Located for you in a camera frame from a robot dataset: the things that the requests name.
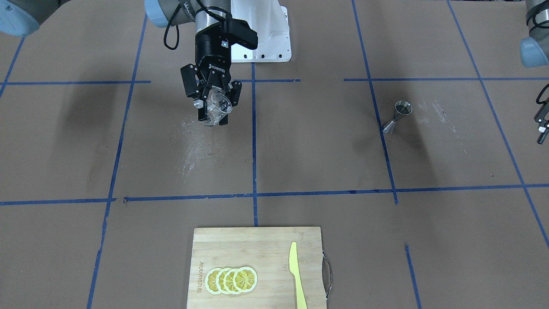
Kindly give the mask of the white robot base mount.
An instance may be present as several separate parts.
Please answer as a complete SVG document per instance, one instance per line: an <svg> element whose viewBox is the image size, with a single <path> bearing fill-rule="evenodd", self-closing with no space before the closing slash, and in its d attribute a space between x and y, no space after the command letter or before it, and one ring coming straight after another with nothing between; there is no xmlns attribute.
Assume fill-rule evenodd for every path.
<svg viewBox="0 0 549 309"><path fill-rule="evenodd" d="M291 61L288 11L278 0L232 0L231 13L234 18L247 21L258 35L255 50L238 44L232 46L232 63Z"/></svg>

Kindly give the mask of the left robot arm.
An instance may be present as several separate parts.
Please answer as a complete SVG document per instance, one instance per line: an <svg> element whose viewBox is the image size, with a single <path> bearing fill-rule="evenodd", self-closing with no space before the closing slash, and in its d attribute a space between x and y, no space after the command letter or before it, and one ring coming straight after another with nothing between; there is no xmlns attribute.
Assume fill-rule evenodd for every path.
<svg viewBox="0 0 549 309"><path fill-rule="evenodd" d="M527 0L525 22L528 36L520 41L520 59L526 68L549 64L549 2L547 0ZM537 122L540 135L537 143L542 145L548 137L548 86L539 92L536 103L540 105L534 120Z"/></svg>

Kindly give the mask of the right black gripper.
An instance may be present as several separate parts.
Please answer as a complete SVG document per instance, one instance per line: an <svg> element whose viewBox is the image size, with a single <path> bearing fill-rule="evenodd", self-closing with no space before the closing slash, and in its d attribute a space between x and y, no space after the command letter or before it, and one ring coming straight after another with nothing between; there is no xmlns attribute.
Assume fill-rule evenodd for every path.
<svg viewBox="0 0 549 309"><path fill-rule="evenodd" d="M231 82L231 45L220 33L198 33L195 39L196 64L180 69L185 94L198 109L198 121L206 121L211 86L220 88L222 91L217 91L218 125L227 125L228 114L238 105L242 88L240 81Z"/></svg>

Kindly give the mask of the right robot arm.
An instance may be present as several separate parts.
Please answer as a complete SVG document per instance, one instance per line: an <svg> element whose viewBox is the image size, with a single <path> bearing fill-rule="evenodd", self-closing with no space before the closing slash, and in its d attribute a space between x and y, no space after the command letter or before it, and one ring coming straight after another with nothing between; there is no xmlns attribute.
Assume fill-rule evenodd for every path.
<svg viewBox="0 0 549 309"><path fill-rule="evenodd" d="M256 49L258 34L249 22L235 16L230 0L145 0L145 15L164 29L163 44L178 49L180 26L194 23L195 60L180 69L186 97L205 126L227 125L239 104L241 82L231 76L234 45Z"/></svg>

